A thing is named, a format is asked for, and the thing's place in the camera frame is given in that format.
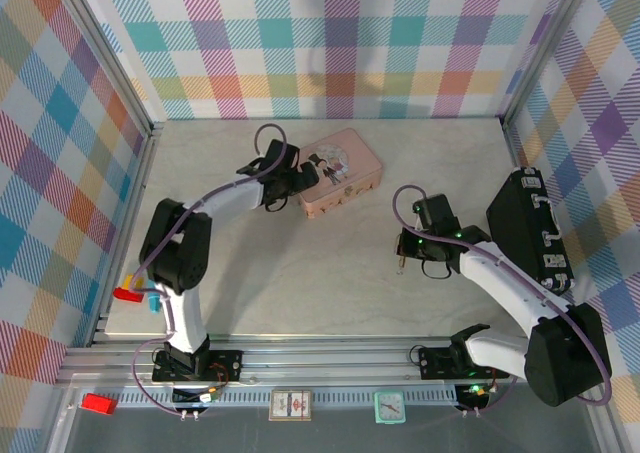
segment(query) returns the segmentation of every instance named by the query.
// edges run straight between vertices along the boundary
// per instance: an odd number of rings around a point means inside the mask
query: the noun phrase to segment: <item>red block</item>
[[[104,396],[87,393],[82,400],[82,405],[80,405],[80,407],[103,415],[112,415],[117,404],[118,400],[112,400],[110,398],[105,398]]]
[[[132,301],[133,303],[142,303],[142,300],[144,299],[144,295],[142,293],[135,293],[124,288],[116,288],[113,290],[113,296],[119,300]]]

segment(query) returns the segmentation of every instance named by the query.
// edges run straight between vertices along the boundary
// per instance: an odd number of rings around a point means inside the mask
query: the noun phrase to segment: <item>teal clock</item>
[[[374,402],[376,423],[395,425],[406,421],[402,391],[378,391],[374,395]]]

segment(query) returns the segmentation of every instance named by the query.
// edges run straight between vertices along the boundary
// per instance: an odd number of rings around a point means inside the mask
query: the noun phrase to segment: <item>gray floor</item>
[[[452,407],[407,407],[404,425],[377,425],[373,408],[316,409],[310,422],[283,423],[269,422],[265,408],[221,408],[182,423],[151,408],[121,408],[110,417],[80,410],[67,452],[600,451],[581,403],[550,408],[526,385],[480,419],[455,414]]]

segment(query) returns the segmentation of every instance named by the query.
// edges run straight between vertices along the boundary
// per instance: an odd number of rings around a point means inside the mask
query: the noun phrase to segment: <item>cable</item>
[[[201,206],[201,204],[204,204],[204,202],[206,202],[207,200],[209,200],[213,196],[215,196],[218,193],[221,193],[221,192],[223,192],[225,190],[228,190],[229,188],[235,188],[235,187],[243,185],[245,183],[249,183],[250,181],[256,181],[258,178],[261,178],[261,177],[263,177],[265,175],[268,175],[275,168],[278,167],[278,165],[284,159],[285,153],[287,151],[287,135],[285,134],[284,130],[280,126],[276,125],[275,123],[266,123],[266,124],[262,125],[260,128],[258,128],[258,130],[256,131],[256,134],[254,136],[254,146],[256,148],[256,151],[258,151],[258,137],[260,136],[260,133],[262,133],[262,131],[264,129],[270,128],[270,127],[271,128],[275,128],[282,135],[282,150],[280,151],[280,155],[278,156],[276,161],[274,161],[273,164],[271,164],[268,168],[266,168],[263,171],[260,171],[256,175],[250,176],[250,177],[247,177],[247,178],[243,178],[243,179],[241,179],[239,181],[236,181],[236,182],[231,182],[231,183],[227,183],[225,185],[219,186],[218,188],[215,188],[214,190],[211,190],[210,192],[208,192],[207,194],[202,196],[202,198],[200,198],[198,201],[194,202],[193,205],[191,205],[191,207],[186,209],[185,212],[182,214],[182,216],[180,216],[180,218],[178,218],[178,221],[176,221],[176,223],[173,225],[171,230],[169,230],[169,232],[163,238],[163,240],[151,252],[151,254],[149,256],[147,256],[147,258],[142,262],[140,267],[134,273],[130,284],[132,284],[132,285],[136,284],[136,282],[138,281],[138,278],[140,278],[142,273],[149,267],[151,262],[153,262],[153,260],[158,256],[158,254],[162,251],[162,249],[165,246],[167,246],[167,244],[169,243],[171,238],[173,238],[173,235],[175,235],[178,232],[178,230],[180,229],[180,226],[182,226],[182,224],[186,221],[186,219],[189,217],[189,215],[191,213],[193,213],[196,209],[198,209]],[[140,378],[138,378],[138,373],[136,371],[136,360],[138,359],[138,356],[140,355],[140,353],[142,352],[142,350],[144,348],[146,348],[149,345],[153,345],[153,344],[157,344],[157,343],[164,343],[165,341],[169,341],[171,339],[171,337],[173,336],[173,334],[174,334],[175,322],[174,322],[174,317],[173,317],[173,310],[171,308],[171,303],[169,302],[169,295],[167,294],[167,292],[165,292],[163,290],[160,290],[160,289],[157,289],[157,288],[141,288],[141,289],[135,289],[134,288],[133,291],[135,291],[137,293],[151,293],[151,292],[153,292],[153,293],[160,294],[160,298],[161,298],[162,302],[164,303],[164,308],[166,308],[167,321],[169,322],[167,336],[165,336],[164,338],[154,338],[152,340],[145,341],[138,348],[136,348],[136,350],[134,351],[133,359],[131,360],[131,374],[133,375],[133,380],[135,381],[136,385],[140,389],[140,392],[151,403],[153,403],[155,406],[157,406],[158,408],[160,408],[162,411],[164,411],[166,413],[169,413],[169,414],[175,415],[175,416],[180,416],[182,419],[184,419],[184,416],[182,415],[182,413],[178,413],[175,409],[168,408],[168,407],[164,406],[162,403],[156,401],[151,396],[151,394],[149,394],[149,392],[144,388],[144,386],[142,386],[142,382],[140,381]]]
[[[604,386],[605,386],[604,394],[602,395],[602,398],[599,399],[599,400],[590,400],[590,399],[584,398],[582,396],[578,396],[578,399],[583,401],[583,402],[585,402],[585,403],[587,403],[587,404],[589,404],[589,405],[592,405],[592,406],[606,405],[611,400],[611,396],[612,396],[611,377],[609,376],[609,372],[607,371],[607,368],[606,368],[606,366],[604,364],[604,361],[602,360],[602,358],[600,357],[600,355],[596,351],[595,346],[593,346],[591,341],[589,341],[589,338],[587,338],[587,336],[580,329],[580,327],[575,323],[575,321],[573,321],[569,315],[567,315],[564,311],[562,311],[562,309],[560,309],[558,306],[556,306],[555,303],[553,303],[552,301],[549,301],[549,299],[543,293],[538,291],[537,288],[535,288],[533,285],[531,285],[529,283],[529,280],[526,277],[522,276],[518,271],[516,271],[514,268],[512,268],[509,264],[500,261],[500,259],[498,257],[496,257],[493,253],[488,252],[488,251],[486,251],[486,250],[484,250],[484,249],[482,249],[482,248],[480,248],[480,247],[478,247],[476,245],[473,245],[471,243],[467,243],[466,241],[460,241],[460,240],[455,240],[453,238],[443,238],[443,237],[440,237],[440,236],[428,235],[426,233],[423,233],[421,231],[416,230],[411,225],[409,225],[406,221],[404,221],[404,219],[402,218],[402,216],[398,212],[398,204],[397,204],[398,203],[398,196],[400,195],[400,193],[402,193],[404,190],[408,190],[408,189],[412,189],[412,190],[416,190],[416,191],[420,192],[420,194],[422,194],[422,197],[425,200],[427,199],[427,193],[422,188],[420,188],[419,186],[416,186],[416,185],[404,185],[404,186],[401,186],[400,188],[398,188],[396,190],[396,192],[394,193],[394,195],[393,195],[392,207],[393,207],[393,214],[395,215],[396,219],[400,222],[400,224],[403,227],[405,227],[407,230],[412,232],[414,235],[417,235],[417,236],[419,236],[421,238],[424,238],[424,239],[429,240],[429,241],[437,241],[437,242],[440,242],[440,243],[448,243],[450,245],[456,245],[456,246],[461,246],[463,248],[467,248],[470,251],[473,251],[475,253],[478,253],[479,255],[484,256],[485,258],[487,258],[492,263],[498,264],[507,273],[509,273],[509,275],[511,275],[511,277],[514,280],[516,280],[518,283],[520,283],[520,285],[522,285],[524,288],[529,290],[533,295],[536,296],[536,298],[538,298],[539,300],[544,302],[544,304],[546,304],[549,308],[551,308],[551,310],[553,310],[554,313],[556,313],[564,321],[566,321],[569,324],[569,326],[571,327],[571,329],[578,336],[578,338],[580,338],[580,341],[582,341],[584,346],[587,348],[587,351],[589,352],[589,354],[593,358],[593,361],[595,362],[596,366],[598,367],[598,371],[600,372],[600,375],[602,376],[602,379],[603,379],[603,382],[604,382]]]
[[[424,348],[424,346],[422,346],[422,345],[414,345],[414,346],[412,346],[411,349],[409,350],[409,361],[419,368],[420,367],[420,363],[417,363],[417,362],[413,361],[413,358],[411,357],[411,355],[413,353],[413,350],[415,350],[416,348]]]
[[[451,277],[451,267],[445,263],[444,265],[447,267],[447,275],[446,276],[431,276],[429,274],[427,274],[426,271],[424,271],[424,264],[430,260],[422,260],[422,263],[420,264],[420,269],[422,270],[422,274],[424,276],[426,276],[427,278],[430,278],[432,280],[446,280],[447,278]]]

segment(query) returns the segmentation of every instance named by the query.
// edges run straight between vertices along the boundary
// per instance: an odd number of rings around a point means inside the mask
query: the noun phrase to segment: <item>colorful plaid backdrop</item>
[[[530,15],[559,2],[88,1],[161,119],[494,116],[509,62],[537,45]]]
[[[60,0],[0,0],[0,452],[34,449],[142,139]]]
[[[577,275],[602,315],[614,398],[640,451],[640,1],[584,0],[516,121]]]

